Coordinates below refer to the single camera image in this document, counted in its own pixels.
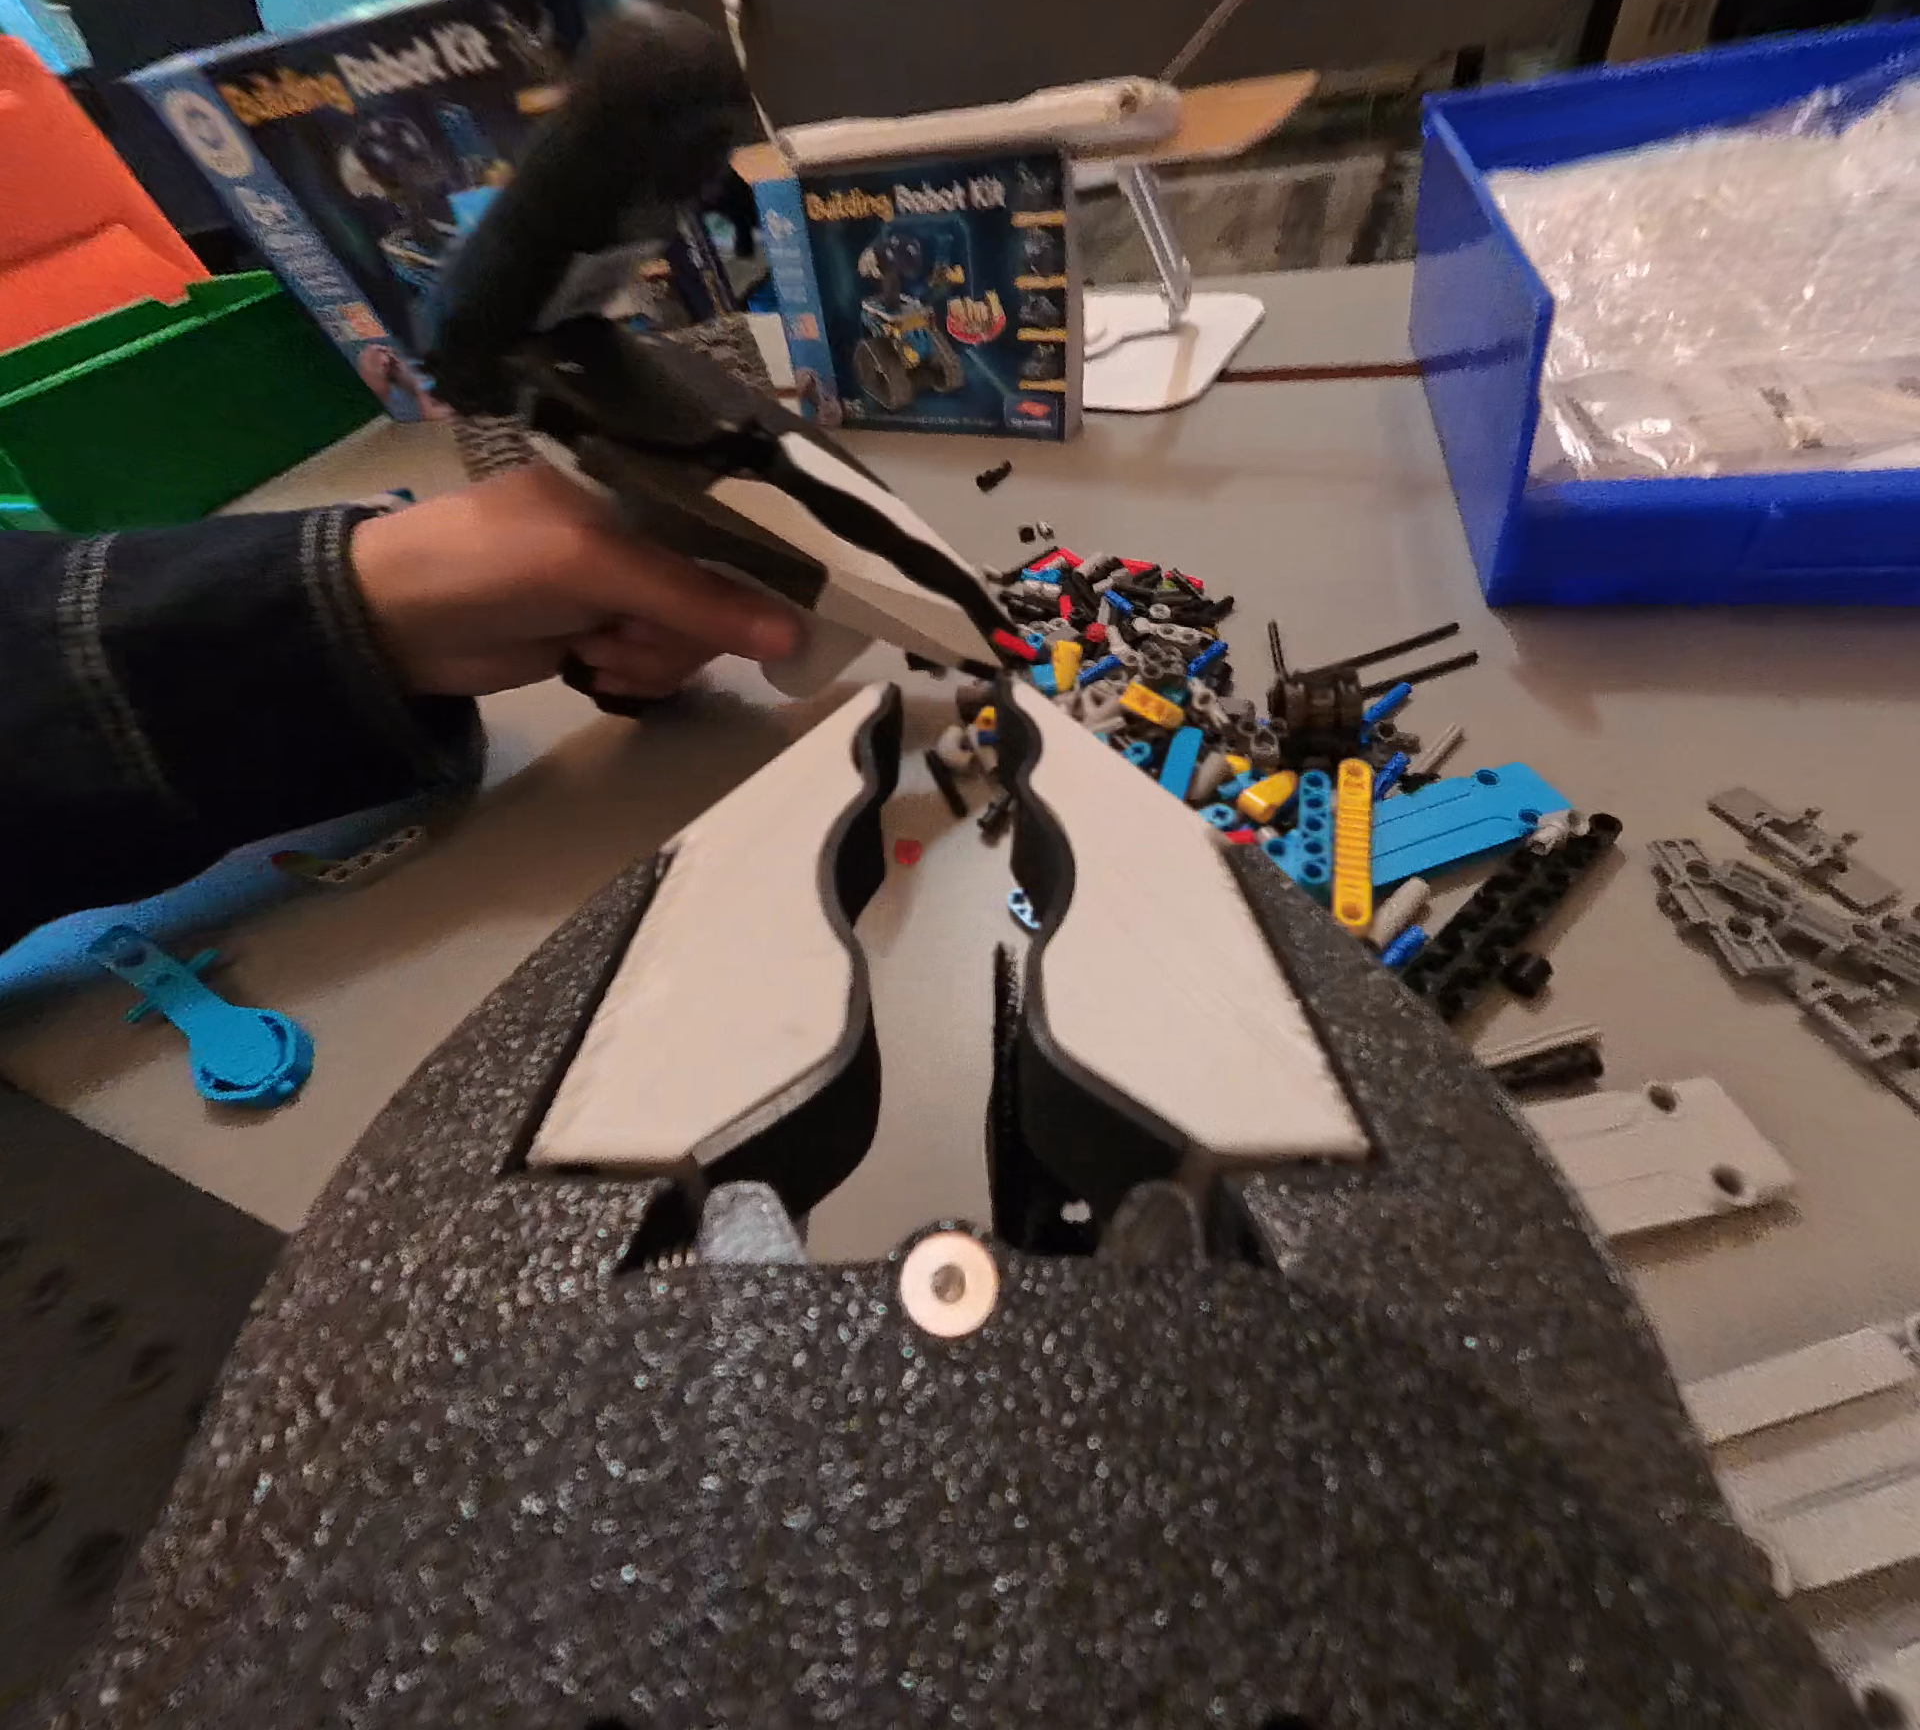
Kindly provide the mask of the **pile of toy building pieces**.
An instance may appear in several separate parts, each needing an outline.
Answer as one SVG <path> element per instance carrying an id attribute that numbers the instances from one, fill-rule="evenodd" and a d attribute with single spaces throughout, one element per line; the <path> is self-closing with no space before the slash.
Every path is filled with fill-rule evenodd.
<path id="1" fill-rule="evenodd" d="M 1300 667 L 1272 620 L 1268 684 L 1249 694 L 1237 597 L 1187 564 L 1084 555 L 1030 519 L 1020 555 L 981 583 L 1016 687 L 1213 840 L 1258 851 L 1446 1022 L 1488 993 L 1546 990 L 1537 940 L 1615 859 L 1621 819 L 1517 759 L 1452 772 L 1463 730 L 1423 742 L 1404 727 L 1423 687 L 1476 667 L 1447 651 L 1460 622 Z"/>

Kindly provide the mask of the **blue plastic bin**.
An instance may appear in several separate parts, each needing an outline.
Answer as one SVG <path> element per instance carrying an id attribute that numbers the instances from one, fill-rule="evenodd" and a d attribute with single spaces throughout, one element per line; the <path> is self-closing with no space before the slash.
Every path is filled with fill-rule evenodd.
<path id="1" fill-rule="evenodd" d="M 1488 604 L 1918 604 L 1918 468 L 1534 485 L 1553 299 L 1485 178 L 1883 83 L 1914 48 L 1886 20 L 1426 104 L 1410 354 Z"/>

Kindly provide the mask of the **building robot kit booklet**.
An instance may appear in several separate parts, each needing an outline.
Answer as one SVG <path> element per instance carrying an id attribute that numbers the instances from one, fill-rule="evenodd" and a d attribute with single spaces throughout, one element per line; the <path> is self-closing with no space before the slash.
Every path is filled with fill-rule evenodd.
<path id="1" fill-rule="evenodd" d="M 1084 274 L 1062 151 L 793 171 L 758 233 L 800 410 L 820 429 L 1062 443 L 1084 419 Z"/>

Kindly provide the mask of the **dark blue toy kit box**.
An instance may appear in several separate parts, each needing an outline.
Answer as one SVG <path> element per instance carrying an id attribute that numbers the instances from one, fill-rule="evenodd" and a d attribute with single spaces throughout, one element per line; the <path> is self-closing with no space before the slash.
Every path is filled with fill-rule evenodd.
<path id="1" fill-rule="evenodd" d="M 444 274 L 560 109 L 584 36 L 622 2 L 673 9 L 396 0 L 147 62 L 133 88 L 370 394 L 422 419 L 444 414 L 428 374 Z M 744 81 L 732 144 L 747 119 Z M 592 258 L 567 288 L 602 309 L 615 259 L 673 236 L 712 181 L 667 230 Z"/>

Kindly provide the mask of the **grey perforated beam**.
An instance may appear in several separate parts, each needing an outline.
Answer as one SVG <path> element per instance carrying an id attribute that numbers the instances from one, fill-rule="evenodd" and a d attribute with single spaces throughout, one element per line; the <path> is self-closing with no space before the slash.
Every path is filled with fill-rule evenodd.
<path id="1" fill-rule="evenodd" d="M 341 855 L 319 855 L 309 849 L 276 851 L 273 869 L 279 878 L 286 878 L 301 888 L 354 888 L 390 874 L 425 845 L 428 827 L 405 823 Z"/>

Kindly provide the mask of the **clear plastic bags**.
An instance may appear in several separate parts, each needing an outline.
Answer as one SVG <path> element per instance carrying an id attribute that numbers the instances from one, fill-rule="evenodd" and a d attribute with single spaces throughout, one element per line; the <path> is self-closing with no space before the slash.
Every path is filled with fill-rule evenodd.
<path id="1" fill-rule="evenodd" d="M 1491 197 L 1553 299 L 1533 485 L 1918 468 L 1918 51 Z"/>

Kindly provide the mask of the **green plastic bin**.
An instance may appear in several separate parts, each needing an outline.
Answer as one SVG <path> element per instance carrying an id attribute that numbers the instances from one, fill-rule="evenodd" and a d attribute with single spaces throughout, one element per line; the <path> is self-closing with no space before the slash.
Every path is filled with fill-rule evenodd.
<path id="1" fill-rule="evenodd" d="M 207 519 L 380 414 L 273 272 L 201 281 L 4 354 L 4 529 Z"/>

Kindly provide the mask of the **grey desk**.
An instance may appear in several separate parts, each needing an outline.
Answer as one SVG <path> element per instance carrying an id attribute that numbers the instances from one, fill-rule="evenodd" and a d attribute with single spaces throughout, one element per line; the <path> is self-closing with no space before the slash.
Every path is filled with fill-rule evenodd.
<path id="1" fill-rule="evenodd" d="M 986 445 L 864 455 L 1001 564 L 1191 559 L 1235 648 L 1468 620 L 1429 687 L 1468 746 L 1634 836 L 1718 781 L 1824 798 L 1918 872 L 1918 614 L 1626 610 L 1502 629 L 1414 377 L 1235 374 L 972 494 Z M 1864 1727 L 1721 1503 L 1630 1278 L 1517 1113 L 1379 964 L 1261 878 L 1384 1168 L 1229 1185 L 1172 1266 L 990 1243 L 1000 1300 L 909 1326 L 903 1248 L 642 1269 L 657 1187 L 511 1165 L 676 825 L 813 710 L 732 669 L 684 717 L 496 698 L 515 777 L 401 865 L 247 927 L 315 1085 L 192 1119 L 108 984 L 4 1039 L 73 1119 L 301 1223 L 180 1485 L 26 1727 Z M 1683 1369 L 1918 1300 L 1918 1120 L 1736 1009 L 1646 869 L 1589 878 L 1550 1003 L 1646 1072 L 1721 1064 L 1809 1177 L 1805 1226 L 1673 1248 Z"/>

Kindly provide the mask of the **black dimpled pad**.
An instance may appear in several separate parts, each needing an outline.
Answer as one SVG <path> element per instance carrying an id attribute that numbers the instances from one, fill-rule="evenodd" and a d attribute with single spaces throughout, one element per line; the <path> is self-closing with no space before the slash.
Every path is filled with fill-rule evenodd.
<path id="1" fill-rule="evenodd" d="M 285 1232 L 4 1085 L 4 1723 L 99 1633 Z"/>

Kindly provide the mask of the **white clamp stand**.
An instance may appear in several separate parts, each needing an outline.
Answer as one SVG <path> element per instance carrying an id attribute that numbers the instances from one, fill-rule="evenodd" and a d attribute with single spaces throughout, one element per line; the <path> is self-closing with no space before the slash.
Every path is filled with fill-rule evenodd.
<path id="1" fill-rule="evenodd" d="M 1262 320 L 1249 291 L 1198 291 L 1169 229 L 1156 151 L 1182 122 L 1198 51 L 1249 0 L 1219 0 L 1156 77 L 1042 86 L 1022 99 L 913 116 L 842 116 L 767 129 L 735 155 L 754 186 L 758 152 L 793 171 L 1001 146 L 1058 146 L 1071 167 L 1084 274 L 1084 410 L 1168 414 L 1208 394 Z"/>

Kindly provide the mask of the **orange felt bag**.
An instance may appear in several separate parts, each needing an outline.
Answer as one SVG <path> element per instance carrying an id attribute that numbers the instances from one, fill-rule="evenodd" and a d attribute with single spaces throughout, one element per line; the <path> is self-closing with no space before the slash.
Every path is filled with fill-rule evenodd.
<path id="1" fill-rule="evenodd" d="M 207 278 L 62 77 L 4 36 L 4 349 Z"/>

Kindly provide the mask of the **brown cardboard piece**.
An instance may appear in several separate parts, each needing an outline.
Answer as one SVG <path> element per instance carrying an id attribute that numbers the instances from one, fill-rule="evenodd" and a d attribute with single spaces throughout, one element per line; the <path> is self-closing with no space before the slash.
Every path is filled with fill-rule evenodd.
<path id="1" fill-rule="evenodd" d="M 1319 88 L 1321 73 L 1184 86 L 1182 122 L 1156 162 L 1224 162 L 1272 139 Z"/>

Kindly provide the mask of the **grey flat plate piece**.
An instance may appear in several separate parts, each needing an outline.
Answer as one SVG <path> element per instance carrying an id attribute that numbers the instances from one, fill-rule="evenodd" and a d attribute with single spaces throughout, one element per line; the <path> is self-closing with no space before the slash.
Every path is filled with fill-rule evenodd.
<path id="1" fill-rule="evenodd" d="M 1791 1161 L 1714 1078 L 1559 1094 L 1520 1116 L 1610 1243 L 1762 1210 L 1795 1191 Z"/>
<path id="2" fill-rule="evenodd" d="M 1918 1562 L 1918 1311 L 1686 1381 L 1723 1501 L 1779 1597 Z"/>

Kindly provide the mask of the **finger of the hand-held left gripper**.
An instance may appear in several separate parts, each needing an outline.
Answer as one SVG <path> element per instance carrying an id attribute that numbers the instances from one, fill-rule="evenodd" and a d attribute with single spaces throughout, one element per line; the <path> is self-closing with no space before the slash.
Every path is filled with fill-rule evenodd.
<path id="1" fill-rule="evenodd" d="M 823 535 L 823 620 L 957 669 L 994 671 L 1012 626 L 970 564 L 936 564 L 933 583 L 907 574 L 887 551 Z"/>
<path id="2" fill-rule="evenodd" d="M 887 551 L 923 583 L 933 583 L 938 562 L 970 564 L 913 503 L 823 439 L 777 435 L 749 445 L 763 461 L 716 475 L 705 485 L 705 503 L 820 574 L 825 533 Z"/>

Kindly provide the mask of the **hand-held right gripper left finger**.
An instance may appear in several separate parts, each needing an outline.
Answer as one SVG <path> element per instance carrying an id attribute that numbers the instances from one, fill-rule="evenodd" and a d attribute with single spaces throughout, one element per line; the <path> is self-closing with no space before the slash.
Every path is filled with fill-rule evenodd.
<path id="1" fill-rule="evenodd" d="M 531 1169 L 763 1181 L 800 1217 L 851 1177 L 880 1119 L 857 917 L 899 768 L 902 690 L 864 687 L 664 845 Z"/>

